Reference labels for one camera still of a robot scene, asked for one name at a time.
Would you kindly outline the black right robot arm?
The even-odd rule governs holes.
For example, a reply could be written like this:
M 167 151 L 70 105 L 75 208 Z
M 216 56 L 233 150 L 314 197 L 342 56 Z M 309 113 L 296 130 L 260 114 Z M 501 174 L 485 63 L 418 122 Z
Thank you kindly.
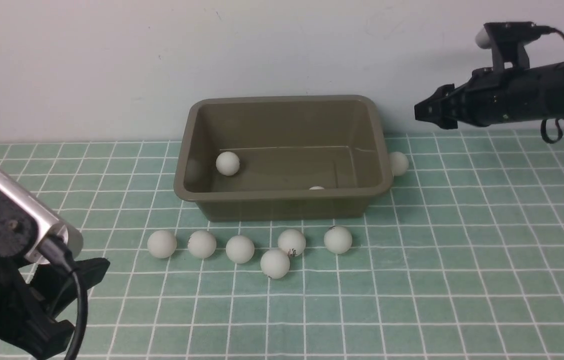
M 459 87 L 440 86 L 414 106 L 417 121 L 444 130 L 564 120 L 564 62 L 534 68 L 479 68 Z

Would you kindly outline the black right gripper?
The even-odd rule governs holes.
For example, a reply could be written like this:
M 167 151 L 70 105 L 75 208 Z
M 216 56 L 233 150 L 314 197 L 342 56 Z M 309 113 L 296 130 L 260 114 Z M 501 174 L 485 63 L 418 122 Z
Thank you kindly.
M 455 107 L 455 118 L 443 108 Z M 564 118 L 564 68 L 560 64 L 504 71 L 475 70 L 458 89 L 437 88 L 414 106 L 414 118 L 442 130 L 458 129 L 458 121 L 486 127 Z

